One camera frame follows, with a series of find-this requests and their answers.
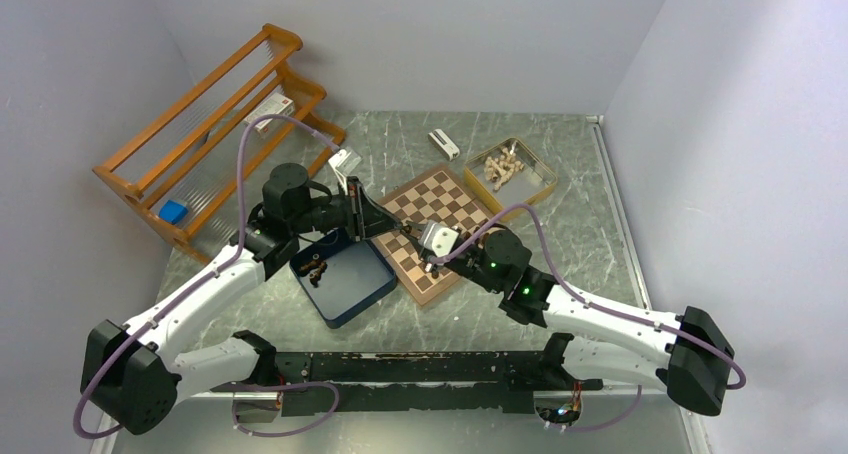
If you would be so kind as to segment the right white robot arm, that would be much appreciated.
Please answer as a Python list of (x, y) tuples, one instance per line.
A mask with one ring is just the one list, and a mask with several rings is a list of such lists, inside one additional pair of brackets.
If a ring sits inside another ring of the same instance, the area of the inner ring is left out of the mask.
[(697, 414), (721, 413), (735, 352), (706, 311), (640, 309), (559, 282), (533, 267), (531, 251), (503, 226), (480, 241), (433, 221), (400, 233), (434, 271), (437, 257), (458, 249), (444, 268), (501, 295), (499, 307), (514, 321), (551, 331), (554, 352), (539, 363), (548, 386), (617, 381), (663, 391)]

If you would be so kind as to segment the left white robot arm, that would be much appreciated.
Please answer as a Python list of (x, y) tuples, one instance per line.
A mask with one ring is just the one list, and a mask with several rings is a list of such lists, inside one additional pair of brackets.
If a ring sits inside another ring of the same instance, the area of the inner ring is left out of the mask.
[(211, 348), (184, 348), (225, 307), (285, 267), (299, 252), (301, 235), (336, 231), (360, 241), (403, 227), (367, 196), (357, 177), (341, 181), (332, 193), (296, 163), (271, 171), (261, 203), (244, 221), (207, 266), (162, 302), (123, 324), (105, 320), (89, 333), (74, 413), (79, 436), (94, 436), (81, 423), (87, 403), (119, 427), (143, 434), (178, 403), (219, 385), (284, 385), (274, 346), (250, 331)]

